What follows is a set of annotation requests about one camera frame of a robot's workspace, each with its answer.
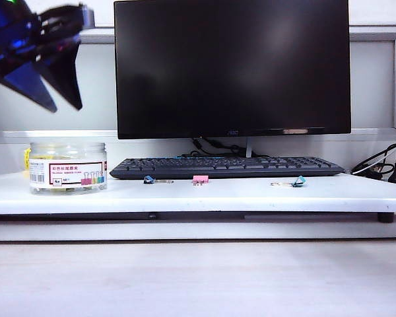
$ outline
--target black keyboard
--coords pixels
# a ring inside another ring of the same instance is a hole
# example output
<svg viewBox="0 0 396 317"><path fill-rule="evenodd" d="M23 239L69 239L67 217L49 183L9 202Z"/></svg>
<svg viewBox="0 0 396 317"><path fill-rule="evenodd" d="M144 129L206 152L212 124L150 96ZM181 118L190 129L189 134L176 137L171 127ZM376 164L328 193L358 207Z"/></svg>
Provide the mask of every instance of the black keyboard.
<svg viewBox="0 0 396 317"><path fill-rule="evenodd" d="M122 180L332 176L344 172L340 166L316 157L176 157L127 158L111 172Z"/></svg>

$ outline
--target monitor logo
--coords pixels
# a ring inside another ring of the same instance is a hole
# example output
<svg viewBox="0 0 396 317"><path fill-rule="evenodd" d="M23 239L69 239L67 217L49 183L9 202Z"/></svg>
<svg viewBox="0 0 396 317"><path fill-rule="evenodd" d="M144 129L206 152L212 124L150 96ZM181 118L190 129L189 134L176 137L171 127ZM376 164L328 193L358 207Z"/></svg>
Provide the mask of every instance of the monitor logo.
<svg viewBox="0 0 396 317"><path fill-rule="evenodd" d="M229 137L237 137L239 135L239 130L229 130L227 131Z"/></svg>

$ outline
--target black cable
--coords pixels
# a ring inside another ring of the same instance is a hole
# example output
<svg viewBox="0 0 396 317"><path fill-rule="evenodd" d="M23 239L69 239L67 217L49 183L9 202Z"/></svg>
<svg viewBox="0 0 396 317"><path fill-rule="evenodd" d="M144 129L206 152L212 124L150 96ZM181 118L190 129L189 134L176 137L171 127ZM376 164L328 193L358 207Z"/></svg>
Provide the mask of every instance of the black cable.
<svg viewBox="0 0 396 317"><path fill-rule="evenodd" d="M199 155L201 155L201 153L199 151L194 150L194 151L189 152L189 155L183 154L182 156L183 157L198 157Z"/></svg>
<svg viewBox="0 0 396 317"><path fill-rule="evenodd" d="M372 160L372 159L375 159L376 157L379 157L379 156L382 155L382 154L384 154L384 155L386 156L387 153L388 153L390 150L393 150L394 148L396 148L396 143L394 143L394 144L388 146L388 148L386 148L385 150L383 150L383 151L381 151L381 152L379 152L379 153L377 153L377 154L374 154L374 155L370 156L369 158L367 158L366 160L363 160L362 162L358 163L358 164L352 169L352 172L355 172L355 171L357 171L357 170L360 170L361 168L363 168L363 166L364 166L367 162L369 162L369 161ZM380 173L381 175L389 174L390 172L393 172L394 169L395 169L395 167L394 167L395 165L393 165L393 164L386 164L386 163L385 163L385 158L384 158L384 160L383 160L382 163L378 163L378 164L376 164L376 166L380 166L380 167L381 167L380 170L379 170L379 172L378 172L378 173ZM391 169L388 170L387 172L382 172L384 166L392 166L393 168L391 168Z"/></svg>
<svg viewBox="0 0 396 317"><path fill-rule="evenodd" d="M375 159L376 157L379 157L380 155L382 155L382 154L384 154L384 153L387 153L388 151L394 149L395 147L396 147L396 143L390 145L388 148L386 148L386 150L383 150L383 151L381 151L381 152L379 152L379 153L377 153L377 154L374 154L374 155L370 156L370 157L367 158L366 160L363 160L362 162L358 163L358 164L352 169L352 172L355 172L355 171L359 170L360 167L361 167L362 165L366 164L367 162L371 161L372 159Z"/></svg>
<svg viewBox="0 0 396 317"><path fill-rule="evenodd" d="M220 141L214 139L208 139L206 137L202 137L203 140L208 142L212 147L217 149L228 149L230 150L235 156L238 157L246 157L246 147L240 147L239 145L224 145ZM251 152L251 157L270 157L269 155L259 155L254 151Z"/></svg>
<svg viewBox="0 0 396 317"><path fill-rule="evenodd" d="M207 154L207 155L216 155L216 156L220 156L220 157L231 157L231 156L237 156L237 154L236 153L210 153L210 152L208 152L208 151L206 151L206 150L204 150L203 149L203 146L202 146L202 144L199 142L199 140L198 139L192 139L192 143L195 145L195 147L198 149L198 150L200 150L201 152L203 152L204 154ZM196 156L196 155L194 155L194 152L198 152L198 151L191 151L191 153L190 153L190 155L192 155L192 156Z"/></svg>

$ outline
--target cable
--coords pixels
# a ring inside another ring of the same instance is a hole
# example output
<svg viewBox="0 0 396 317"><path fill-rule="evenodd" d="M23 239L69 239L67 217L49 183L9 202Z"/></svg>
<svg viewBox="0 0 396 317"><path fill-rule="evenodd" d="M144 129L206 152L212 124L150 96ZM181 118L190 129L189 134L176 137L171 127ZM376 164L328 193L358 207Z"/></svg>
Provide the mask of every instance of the cable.
<svg viewBox="0 0 396 317"><path fill-rule="evenodd" d="M383 167L384 166L389 166L389 167L391 167L389 170L386 170L385 172L382 172L382 170L383 170ZM381 174L381 175L386 175L386 174L389 174L389 173L392 173L393 171L394 171L394 169L395 169L395 166L393 165L393 164L389 164L389 163L385 163L385 164L381 164L381 169L379 170L379 173Z"/></svg>
<svg viewBox="0 0 396 317"><path fill-rule="evenodd" d="M367 167L363 168L362 170L357 170L356 172L353 172L352 175L359 174L359 173L361 173L361 172L363 172L363 171L369 169L370 167L373 167L373 166L376 165L377 163L381 162L382 160L384 160L384 159L386 159L387 157L389 157L390 155L392 155L394 152L396 152L396 147L395 147L389 154L387 154L385 157L381 157L379 160L375 161L375 162L372 163L371 165L368 165Z"/></svg>
<svg viewBox="0 0 396 317"><path fill-rule="evenodd" d="M212 147L217 149L228 149L232 153L223 153L224 155L236 155L238 157L246 157L246 147L240 147L239 145L224 145L220 141L207 139L206 137L202 137L203 140L208 142ZM259 155L254 151L251 152L251 157L270 157L269 155Z"/></svg>
<svg viewBox="0 0 396 317"><path fill-rule="evenodd" d="M357 171L359 168L365 168L365 167L367 167L367 164L365 164L365 163L370 162L372 159L375 159L376 157L378 157L378 156L384 154L383 162L380 163L380 164L378 164L378 165L381 166L381 169L379 170L379 173L382 173L382 174L383 174L383 172L382 172L383 166L387 166L386 163L385 163L385 160L386 160L386 158L387 158L387 153L388 153L390 150L394 149L394 148L396 148L396 143L390 145L388 148L386 148L386 150L383 150L383 151L381 151L381 152L379 152L379 153L377 153L377 154L374 154L374 155L372 155L371 157L367 158L366 160L363 160L362 162L358 163L358 164L352 169L352 172Z"/></svg>
<svg viewBox="0 0 396 317"><path fill-rule="evenodd" d="M216 155L216 156L221 156L221 157L231 157L231 156L240 156L240 153L235 153L234 151L232 151L231 153L210 153L206 150L203 149L202 144L199 142L198 139L192 139L192 143L195 145L195 147L200 150L201 152L203 152L206 155ZM221 145L221 143L217 144L218 146L216 146L217 148L223 148L223 149L229 149L228 147L224 147L223 145ZM197 156L198 155L202 155L202 153L198 152L198 151L191 151L190 155L191 156Z"/></svg>

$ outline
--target binder clip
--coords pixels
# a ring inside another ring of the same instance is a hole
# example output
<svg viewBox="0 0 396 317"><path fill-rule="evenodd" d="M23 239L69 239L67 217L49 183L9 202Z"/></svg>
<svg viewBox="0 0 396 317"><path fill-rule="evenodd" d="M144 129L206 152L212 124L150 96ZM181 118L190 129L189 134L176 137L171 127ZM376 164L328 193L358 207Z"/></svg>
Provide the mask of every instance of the binder clip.
<svg viewBox="0 0 396 317"><path fill-rule="evenodd" d="M155 183L167 183L167 184L173 184L173 180L156 180L155 178L147 175L144 177L144 184L155 184Z"/></svg>
<svg viewBox="0 0 396 317"><path fill-rule="evenodd" d="M209 182L208 175L194 175L192 179L192 184L194 186L202 186L203 184L206 184L208 182Z"/></svg>
<svg viewBox="0 0 396 317"><path fill-rule="evenodd" d="M90 178L90 173L84 172L84 178L81 180L81 185L91 185L92 184L92 173Z"/></svg>
<svg viewBox="0 0 396 317"><path fill-rule="evenodd" d="M302 187L306 182L303 176L299 176L293 183L271 183L272 186Z"/></svg>

